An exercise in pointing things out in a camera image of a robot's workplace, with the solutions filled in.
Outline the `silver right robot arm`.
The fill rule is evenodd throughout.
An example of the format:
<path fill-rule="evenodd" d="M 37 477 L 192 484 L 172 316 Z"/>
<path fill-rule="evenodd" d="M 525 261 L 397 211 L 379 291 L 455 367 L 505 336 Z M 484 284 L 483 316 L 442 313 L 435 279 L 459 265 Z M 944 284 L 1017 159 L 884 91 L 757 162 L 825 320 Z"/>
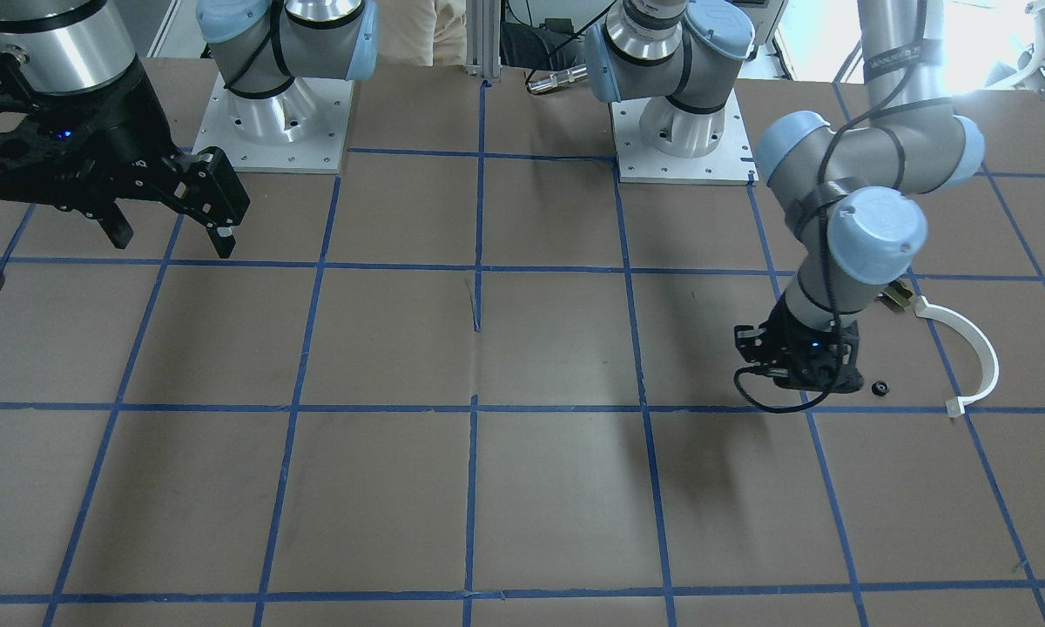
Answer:
<path fill-rule="evenodd" d="M 374 1 L 0 1 L 0 199 L 78 212 L 124 249 L 120 199 L 199 223 L 231 257 L 245 172 L 335 173 L 352 83 L 373 75 Z M 219 75 L 177 146 L 143 53 Z"/>

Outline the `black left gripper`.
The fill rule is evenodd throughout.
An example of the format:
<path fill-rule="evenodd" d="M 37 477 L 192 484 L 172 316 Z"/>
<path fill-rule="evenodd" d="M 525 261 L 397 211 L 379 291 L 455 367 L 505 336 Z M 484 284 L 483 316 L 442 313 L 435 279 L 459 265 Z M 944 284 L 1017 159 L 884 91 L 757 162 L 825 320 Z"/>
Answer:
<path fill-rule="evenodd" d="M 783 300 L 758 327 L 734 327 L 735 347 L 749 366 L 734 375 L 737 390 L 743 390 L 742 373 L 770 377 L 777 388 L 850 394 L 862 388 L 856 367 L 860 349 L 860 327 L 852 322 L 832 330 L 814 330 L 793 314 Z"/>

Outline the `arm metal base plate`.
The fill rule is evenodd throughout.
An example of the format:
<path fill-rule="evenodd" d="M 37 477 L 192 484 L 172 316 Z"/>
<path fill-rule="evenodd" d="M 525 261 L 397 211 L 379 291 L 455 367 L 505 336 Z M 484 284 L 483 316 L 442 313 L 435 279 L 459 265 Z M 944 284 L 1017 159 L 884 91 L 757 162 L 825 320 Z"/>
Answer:
<path fill-rule="evenodd" d="M 219 147 L 239 173 L 338 175 L 354 87 L 299 77 L 282 94 L 250 99 L 217 78 L 192 148 Z"/>
<path fill-rule="evenodd" d="M 706 118 L 671 110 L 663 97 L 611 103 L 610 112 L 623 182 L 742 185 L 758 177 L 734 91 Z"/>

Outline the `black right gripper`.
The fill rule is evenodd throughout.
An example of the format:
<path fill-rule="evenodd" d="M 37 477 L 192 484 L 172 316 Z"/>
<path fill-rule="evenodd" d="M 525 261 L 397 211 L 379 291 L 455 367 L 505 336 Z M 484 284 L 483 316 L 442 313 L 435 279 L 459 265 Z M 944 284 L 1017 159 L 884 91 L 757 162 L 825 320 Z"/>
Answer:
<path fill-rule="evenodd" d="M 140 59 L 112 82 L 53 95 L 32 88 L 10 52 L 0 53 L 0 199 L 80 212 L 119 250 L 133 230 L 117 199 L 158 202 L 205 227 L 220 260 L 249 207 L 220 148 L 176 146 Z"/>

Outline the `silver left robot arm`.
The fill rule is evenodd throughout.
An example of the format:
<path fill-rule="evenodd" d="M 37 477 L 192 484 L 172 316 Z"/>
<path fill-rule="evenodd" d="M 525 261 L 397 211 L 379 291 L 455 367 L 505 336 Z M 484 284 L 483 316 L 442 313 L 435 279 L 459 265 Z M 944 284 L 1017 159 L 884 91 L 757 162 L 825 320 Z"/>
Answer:
<path fill-rule="evenodd" d="M 971 179 L 985 150 L 940 86 L 944 4 L 861 1 L 858 16 L 868 110 L 838 130 L 791 112 L 758 139 L 758 171 L 806 257 L 768 319 L 734 329 L 741 374 L 818 397 L 862 386 L 858 318 L 927 238 L 914 195 Z M 618 1 L 583 59 L 598 100 L 645 100 L 647 147 L 705 158 L 752 44 L 751 19 L 726 1 Z"/>

